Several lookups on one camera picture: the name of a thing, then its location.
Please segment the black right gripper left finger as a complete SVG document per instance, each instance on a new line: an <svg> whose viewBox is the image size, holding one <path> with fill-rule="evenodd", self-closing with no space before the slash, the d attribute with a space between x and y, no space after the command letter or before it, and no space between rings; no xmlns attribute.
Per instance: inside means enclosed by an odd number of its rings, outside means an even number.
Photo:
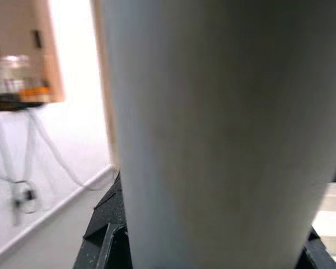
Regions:
<svg viewBox="0 0 336 269"><path fill-rule="evenodd" d="M120 175L94 207L73 268L132 268Z"/></svg>

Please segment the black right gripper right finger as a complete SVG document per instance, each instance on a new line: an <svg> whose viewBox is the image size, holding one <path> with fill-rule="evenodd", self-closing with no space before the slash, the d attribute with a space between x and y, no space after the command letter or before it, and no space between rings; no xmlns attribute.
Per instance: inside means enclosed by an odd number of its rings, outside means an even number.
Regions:
<svg viewBox="0 0 336 269"><path fill-rule="evenodd" d="M310 230L295 269L336 269L336 261L314 228Z"/></svg>

